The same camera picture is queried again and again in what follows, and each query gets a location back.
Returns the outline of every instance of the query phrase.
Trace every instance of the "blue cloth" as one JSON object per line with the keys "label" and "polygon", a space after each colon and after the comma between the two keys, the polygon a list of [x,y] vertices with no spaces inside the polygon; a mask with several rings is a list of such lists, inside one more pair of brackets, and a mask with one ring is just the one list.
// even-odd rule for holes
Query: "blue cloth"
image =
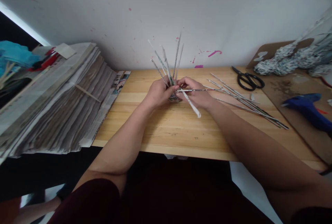
{"label": "blue cloth", "polygon": [[39,55],[34,55],[28,50],[28,47],[20,44],[1,41],[0,42],[0,76],[6,70],[8,61],[15,62],[12,72],[16,72],[20,67],[30,68],[32,65],[40,60]]}

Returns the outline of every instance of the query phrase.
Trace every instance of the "newspaper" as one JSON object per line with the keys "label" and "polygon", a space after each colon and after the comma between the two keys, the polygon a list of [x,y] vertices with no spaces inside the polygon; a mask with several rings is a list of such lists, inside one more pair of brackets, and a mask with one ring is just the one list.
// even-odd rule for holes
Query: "newspaper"
{"label": "newspaper", "polygon": [[76,54],[60,57],[0,113],[0,161],[92,144],[130,72],[114,72],[94,43],[71,47]]}

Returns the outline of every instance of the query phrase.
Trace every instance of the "scissor handle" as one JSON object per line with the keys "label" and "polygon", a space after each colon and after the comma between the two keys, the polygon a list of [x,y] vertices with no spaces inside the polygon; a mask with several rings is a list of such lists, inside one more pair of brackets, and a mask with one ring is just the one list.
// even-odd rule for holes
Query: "scissor handle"
{"label": "scissor handle", "polygon": [[[247,75],[248,80],[251,82],[251,84],[254,85],[254,87],[256,87],[258,89],[262,89],[265,86],[265,83],[264,83],[264,81],[262,81],[261,78],[255,76],[253,74],[250,74],[250,73],[245,73],[245,75]],[[251,77],[254,78],[255,80],[257,80],[260,83],[260,85],[258,85],[255,81],[253,81],[251,79]]]}
{"label": "scissor handle", "polygon": [[[241,83],[241,80],[244,81],[246,84],[250,85],[251,88],[248,88],[246,86],[244,86]],[[255,84],[251,82],[252,80],[249,78],[249,76],[247,76],[246,74],[242,73],[242,74],[238,74],[238,84],[240,87],[242,87],[243,89],[247,90],[247,91],[254,91],[256,89]]]}

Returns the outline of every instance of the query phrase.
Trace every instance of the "red object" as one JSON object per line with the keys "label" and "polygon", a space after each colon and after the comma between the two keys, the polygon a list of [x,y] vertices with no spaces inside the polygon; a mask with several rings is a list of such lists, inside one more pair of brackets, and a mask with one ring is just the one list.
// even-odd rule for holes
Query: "red object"
{"label": "red object", "polygon": [[326,111],[323,111],[323,110],[321,110],[321,109],[316,108],[316,110],[317,110],[320,114],[328,114]]}
{"label": "red object", "polygon": [[321,77],[321,81],[328,87],[332,88],[332,86],[323,78]]}
{"label": "red object", "polygon": [[[48,56],[52,52],[54,52],[54,48],[55,47],[52,47],[50,50],[48,50],[45,55]],[[33,68],[29,68],[28,71],[29,72],[42,71],[42,70],[46,69],[48,66],[52,65],[59,56],[60,56],[60,54],[54,53],[50,58],[48,58],[47,60],[44,61],[44,63],[42,64],[41,68],[38,68],[36,70],[34,70]]]}

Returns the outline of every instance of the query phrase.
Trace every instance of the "dark red shirt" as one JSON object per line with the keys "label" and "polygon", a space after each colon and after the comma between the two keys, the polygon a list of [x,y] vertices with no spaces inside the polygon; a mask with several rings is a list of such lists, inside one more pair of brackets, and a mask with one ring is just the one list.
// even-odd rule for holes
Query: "dark red shirt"
{"label": "dark red shirt", "polygon": [[168,160],[142,172],[121,198],[109,180],[86,182],[64,200],[49,223],[273,222],[232,182],[221,182],[188,161]]}

